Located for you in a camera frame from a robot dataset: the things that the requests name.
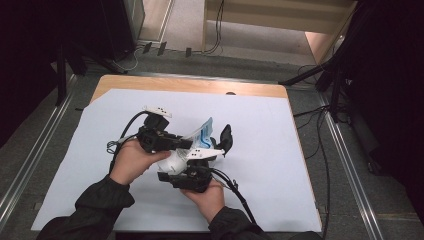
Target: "transparent plastic wrapper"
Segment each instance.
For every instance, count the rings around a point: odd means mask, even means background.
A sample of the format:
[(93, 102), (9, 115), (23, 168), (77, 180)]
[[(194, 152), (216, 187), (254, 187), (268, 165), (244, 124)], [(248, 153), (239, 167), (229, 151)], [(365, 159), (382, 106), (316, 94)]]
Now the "transparent plastic wrapper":
[(177, 149), (171, 151), (171, 156), (167, 159), (157, 162), (159, 166), (159, 171), (166, 172), (169, 175), (178, 175), (183, 172), (187, 167), (187, 154), (194, 148), (214, 148), (211, 141), (212, 134), (212, 122), (213, 119), (210, 117), (200, 128), (195, 130), (189, 135), (183, 137), (183, 139), (188, 139), (193, 141), (190, 149)]

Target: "person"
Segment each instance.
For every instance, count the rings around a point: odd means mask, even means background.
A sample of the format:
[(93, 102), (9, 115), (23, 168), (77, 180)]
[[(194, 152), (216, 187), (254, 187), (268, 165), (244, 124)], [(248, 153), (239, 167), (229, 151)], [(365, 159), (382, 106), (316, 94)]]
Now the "person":
[[(169, 156), (169, 151), (146, 153), (137, 140), (126, 142), (110, 175), (81, 194), (72, 215), (50, 220), (37, 240), (107, 239), (122, 209), (134, 204), (129, 185), (153, 163)], [(219, 182), (212, 180), (204, 193), (181, 192), (196, 204), (208, 222), (211, 239), (271, 239), (241, 210), (225, 206), (224, 190)]]

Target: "hand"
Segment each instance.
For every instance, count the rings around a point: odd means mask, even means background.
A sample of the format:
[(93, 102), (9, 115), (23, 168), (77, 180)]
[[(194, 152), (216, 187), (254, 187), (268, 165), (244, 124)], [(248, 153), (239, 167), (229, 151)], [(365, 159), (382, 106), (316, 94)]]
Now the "hand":
[(203, 193), (185, 189), (181, 189), (181, 192), (197, 205), (208, 223), (211, 223), (215, 215), (225, 206), (224, 187), (214, 179)]
[(153, 163), (170, 155), (170, 151), (146, 153), (137, 140), (127, 141), (121, 147), (109, 177), (119, 184), (128, 185), (149, 169)]

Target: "white paper sheet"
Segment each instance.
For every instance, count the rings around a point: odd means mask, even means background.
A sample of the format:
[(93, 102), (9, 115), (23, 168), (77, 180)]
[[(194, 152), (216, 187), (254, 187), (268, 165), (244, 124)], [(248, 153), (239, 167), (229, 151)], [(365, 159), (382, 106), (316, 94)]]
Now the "white paper sheet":
[[(84, 109), (68, 152), (50, 186), (32, 230), (74, 212), (74, 203), (109, 169), (106, 143), (117, 140), (143, 106), (172, 112), (168, 132), (185, 135), (213, 117), (212, 137), (226, 124), (234, 145), (215, 168), (239, 184), (265, 231), (321, 231), (305, 161), (289, 102), (284, 98), (113, 89)], [(136, 120), (128, 135), (143, 125)], [(157, 165), (131, 184), (136, 203), (124, 209), (114, 229), (122, 231), (208, 231), (195, 205), (169, 183), (160, 182)], [(225, 190), (226, 204), (243, 209)]]

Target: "black sleeve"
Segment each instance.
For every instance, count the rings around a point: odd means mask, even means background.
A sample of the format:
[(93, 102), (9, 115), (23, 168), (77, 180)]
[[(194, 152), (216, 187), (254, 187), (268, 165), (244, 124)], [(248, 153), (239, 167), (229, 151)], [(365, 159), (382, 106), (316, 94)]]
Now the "black sleeve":
[(122, 209), (134, 204), (128, 190), (129, 186), (118, 184), (106, 176), (82, 193), (71, 216), (48, 222), (37, 240), (107, 239)]
[(256, 224), (247, 219), (246, 215), (238, 209), (224, 207), (216, 214), (209, 225), (212, 240), (263, 240), (271, 239)]

